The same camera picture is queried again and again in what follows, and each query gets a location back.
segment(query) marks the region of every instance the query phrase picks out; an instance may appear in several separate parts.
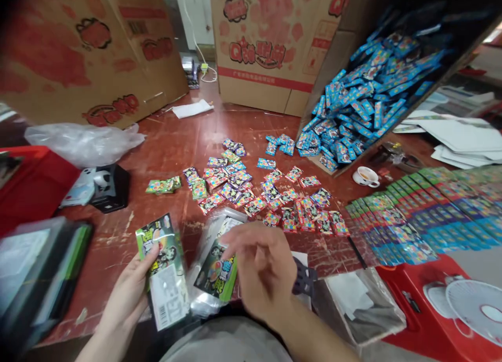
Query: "red floor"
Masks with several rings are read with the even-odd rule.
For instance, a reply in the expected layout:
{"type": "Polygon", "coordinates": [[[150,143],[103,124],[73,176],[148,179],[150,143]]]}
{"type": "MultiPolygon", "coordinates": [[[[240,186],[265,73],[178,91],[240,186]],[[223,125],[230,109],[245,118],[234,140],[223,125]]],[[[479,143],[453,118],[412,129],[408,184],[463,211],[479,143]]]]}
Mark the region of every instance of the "red floor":
{"type": "MultiPolygon", "coordinates": [[[[247,156],[242,158],[242,162],[253,176],[255,195],[259,195],[259,184],[270,172],[256,167],[259,157],[270,158],[265,154],[265,136],[285,133],[292,138],[296,137],[300,118],[237,105],[223,105],[216,83],[202,84],[202,90],[193,90],[175,105],[190,104],[201,98],[214,102],[215,110],[181,120],[171,111],[157,117],[161,113],[159,111],[139,122],[140,133],[146,134],[147,138],[119,162],[131,174],[129,206],[126,209],[107,215],[92,206],[66,208],[61,211],[61,215],[71,219],[92,220],[96,232],[65,320],[54,329],[44,344],[81,337],[94,331],[116,279],[138,250],[134,232],[148,222],[170,212],[182,234],[187,264],[192,262],[206,216],[191,199],[191,192],[181,172],[184,168],[194,166],[199,174],[202,174],[208,158],[220,157],[224,150],[222,141],[230,138],[244,144],[247,156]],[[149,180],[166,179],[176,175],[182,177],[182,188],[176,193],[159,196],[145,193],[149,180]]],[[[404,144],[406,139],[411,137],[392,138],[393,141],[401,141],[404,144]]],[[[413,145],[412,149],[416,150],[416,154],[422,153],[421,149],[430,159],[429,144],[418,140],[418,143],[413,145]]],[[[343,206],[349,201],[374,191],[352,181],[354,170],[348,170],[333,179],[308,159],[299,157],[297,152],[290,157],[278,151],[275,160],[278,169],[285,174],[293,166],[297,166],[304,170],[304,176],[317,175],[323,187],[334,197],[331,210],[343,210],[343,206]]],[[[432,159],[430,161],[430,165],[439,163],[432,159]]],[[[392,172],[395,178],[403,175],[397,170],[392,172]]],[[[277,187],[280,191],[294,188],[304,195],[315,192],[302,190],[298,184],[292,185],[286,179],[278,181],[277,187]]],[[[266,210],[262,211],[258,219],[263,218],[265,214],[266,210]]],[[[352,228],[350,221],[348,226],[349,229],[352,228]]],[[[354,242],[366,263],[373,266],[375,258],[371,250],[353,228],[352,231],[354,242]]],[[[309,266],[315,268],[321,278],[361,268],[350,244],[343,238],[323,237],[317,233],[288,234],[287,238],[293,251],[308,253],[309,266]]]]}

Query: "person's hand holding package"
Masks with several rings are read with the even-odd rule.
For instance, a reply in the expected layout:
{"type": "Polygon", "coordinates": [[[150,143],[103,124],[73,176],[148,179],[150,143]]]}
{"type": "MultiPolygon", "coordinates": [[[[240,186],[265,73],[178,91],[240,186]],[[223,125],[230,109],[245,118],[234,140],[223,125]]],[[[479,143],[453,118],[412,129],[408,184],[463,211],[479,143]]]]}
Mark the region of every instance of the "person's hand holding package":
{"type": "Polygon", "coordinates": [[[296,280],[296,263],[286,236],[280,229],[253,222],[234,227],[222,236],[221,244],[229,245],[222,260],[236,254],[246,310],[275,329],[278,317],[291,307],[296,280]]]}

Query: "clear plastic bag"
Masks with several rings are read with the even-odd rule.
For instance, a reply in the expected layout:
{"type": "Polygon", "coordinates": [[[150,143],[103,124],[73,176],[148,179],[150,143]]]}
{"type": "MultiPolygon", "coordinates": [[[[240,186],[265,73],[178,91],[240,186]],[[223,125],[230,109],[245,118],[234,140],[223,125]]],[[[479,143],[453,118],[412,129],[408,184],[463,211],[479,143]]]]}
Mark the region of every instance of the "clear plastic bag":
{"type": "Polygon", "coordinates": [[[106,166],[138,146],[146,135],[138,124],[125,130],[73,123],[28,127],[25,138],[31,145],[44,145],[79,168],[106,166]]]}
{"type": "Polygon", "coordinates": [[[187,284],[190,295],[190,309],[192,313],[203,318],[217,314],[220,308],[227,302],[216,298],[207,292],[199,289],[196,286],[196,280],[202,270],[202,266],[206,258],[211,253],[213,242],[221,237],[225,231],[228,231],[235,223],[224,226],[224,221],[227,217],[237,221],[237,223],[247,222],[247,215],[240,213],[231,208],[223,208],[215,210],[209,217],[204,227],[204,232],[200,238],[199,246],[197,247],[197,256],[188,270],[187,284]]]}
{"type": "Polygon", "coordinates": [[[368,288],[373,306],[356,310],[354,320],[343,314],[336,294],[324,279],[314,283],[312,306],[326,324],[360,353],[363,347],[406,328],[406,316],[375,268],[357,270],[356,275],[368,288]]]}

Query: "barcode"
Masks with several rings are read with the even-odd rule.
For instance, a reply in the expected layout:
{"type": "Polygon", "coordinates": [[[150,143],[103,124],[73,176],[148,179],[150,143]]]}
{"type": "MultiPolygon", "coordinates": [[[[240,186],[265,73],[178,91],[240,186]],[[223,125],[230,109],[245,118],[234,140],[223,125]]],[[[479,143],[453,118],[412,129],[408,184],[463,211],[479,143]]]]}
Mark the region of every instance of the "barcode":
{"type": "Polygon", "coordinates": [[[164,305],[162,305],[158,308],[158,313],[161,316],[161,319],[160,319],[161,327],[164,328],[165,326],[168,326],[169,320],[167,318],[166,307],[164,305]]]}
{"type": "Polygon", "coordinates": [[[133,35],[141,35],[148,33],[145,21],[128,21],[127,23],[133,35]]]}

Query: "stack of paper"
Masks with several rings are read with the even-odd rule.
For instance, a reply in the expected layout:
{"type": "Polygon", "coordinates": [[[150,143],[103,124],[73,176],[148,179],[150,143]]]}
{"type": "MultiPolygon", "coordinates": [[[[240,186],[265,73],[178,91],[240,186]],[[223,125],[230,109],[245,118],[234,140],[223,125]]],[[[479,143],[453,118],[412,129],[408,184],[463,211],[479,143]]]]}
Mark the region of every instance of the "stack of paper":
{"type": "Polygon", "coordinates": [[[487,121],[417,110],[394,133],[427,132],[442,142],[432,158],[467,169],[502,163],[502,135],[487,121]]]}

